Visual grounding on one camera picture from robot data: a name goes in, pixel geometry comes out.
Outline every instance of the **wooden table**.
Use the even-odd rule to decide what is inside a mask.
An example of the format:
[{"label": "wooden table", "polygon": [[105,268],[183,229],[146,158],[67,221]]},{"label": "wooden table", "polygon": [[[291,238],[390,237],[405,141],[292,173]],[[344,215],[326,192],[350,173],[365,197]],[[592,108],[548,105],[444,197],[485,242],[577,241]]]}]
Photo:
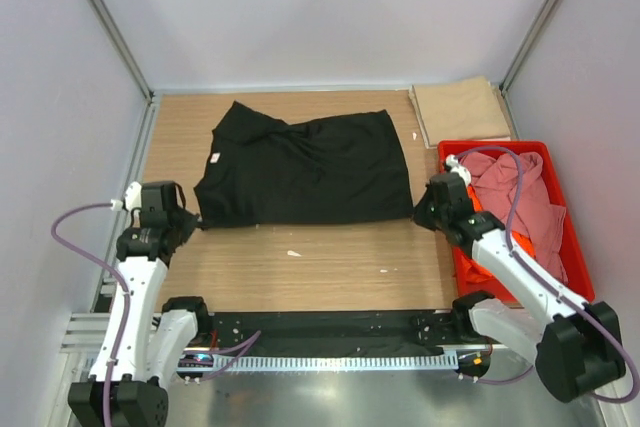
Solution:
[{"label": "wooden table", "polygon": [[[425,148],[407,91],[219,94],[163,98],[144,180],[177,181],[197,212],[193,187],[211,130],[233,100],[289,123],[386,109],[414,203],[436,172],[437,154]],[[197,231],[174,255],[157,307],[177,295],[201,295],[211,311],[426,309],[450,307],[456,287],[444,237],[401,220]]]}]

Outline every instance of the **pink cloth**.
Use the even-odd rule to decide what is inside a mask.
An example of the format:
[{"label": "pink cloth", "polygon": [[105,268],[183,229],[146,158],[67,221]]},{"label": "pink cloth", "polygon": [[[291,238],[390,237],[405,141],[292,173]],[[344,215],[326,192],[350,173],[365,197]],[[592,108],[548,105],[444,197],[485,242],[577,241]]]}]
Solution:
[{"label": "pink cloth", "polygon": [[[543,161],[540,154],[529,152],[519,157],[524,177],[512,229],[531,239],[538,263],[566,284],[567,274],[559,255],[566,208],[549,201],[549,193],[541,177]],[[506,224],[518,179],[513,158],[503,154],[494,159],[473,152],[465,156],[462,165],[471,172],[471,185],[482,207]]]}]

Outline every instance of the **white wall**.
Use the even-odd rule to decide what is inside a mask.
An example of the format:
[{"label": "white wall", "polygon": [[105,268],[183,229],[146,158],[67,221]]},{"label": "white wall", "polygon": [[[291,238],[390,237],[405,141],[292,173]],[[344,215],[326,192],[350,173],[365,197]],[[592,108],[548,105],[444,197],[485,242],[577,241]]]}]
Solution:
[{"label": "white wall", "polygon": [[[564,0],[510,92],[519,132],[551,149],[596,295],[637,362],[639,27],[640,0]],[[627,410],[640,425],[640,401]]]},{"label": "white wall", "polygon": [[500,81],[543,0],[105,0],[155,88]]},{"label": "white wall", "polygon": [[[69,314],[98,269],[55,244],[53,219],[119,193],[144,107],[85,0],[0,0],[0,423],[42,427]],[[63,233],[104,254],[109,213]]]}]

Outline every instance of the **folded beige cloth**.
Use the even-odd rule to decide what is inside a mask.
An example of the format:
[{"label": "folded beige cloth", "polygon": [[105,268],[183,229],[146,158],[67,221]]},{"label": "folded beige cloth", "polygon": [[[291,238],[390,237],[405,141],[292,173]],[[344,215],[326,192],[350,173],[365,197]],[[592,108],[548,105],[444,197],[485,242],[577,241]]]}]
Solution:
[{"label": "folded beige cloth", "polygon": [[428,145],[441,140],[495,139],[511,132],[486,77],[441,85],[414,85],[409,97]]}]

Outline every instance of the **black cloth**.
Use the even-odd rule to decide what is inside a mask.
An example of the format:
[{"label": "black cloth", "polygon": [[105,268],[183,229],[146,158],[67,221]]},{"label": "black cloth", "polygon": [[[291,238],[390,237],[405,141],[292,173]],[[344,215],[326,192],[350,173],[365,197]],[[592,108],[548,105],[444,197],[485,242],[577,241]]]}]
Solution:
[{"label": "black cloth", "polygon": [[288,125],[234,102],[195,187],[202,226],[408,218],[409,173],[386,111]]}]

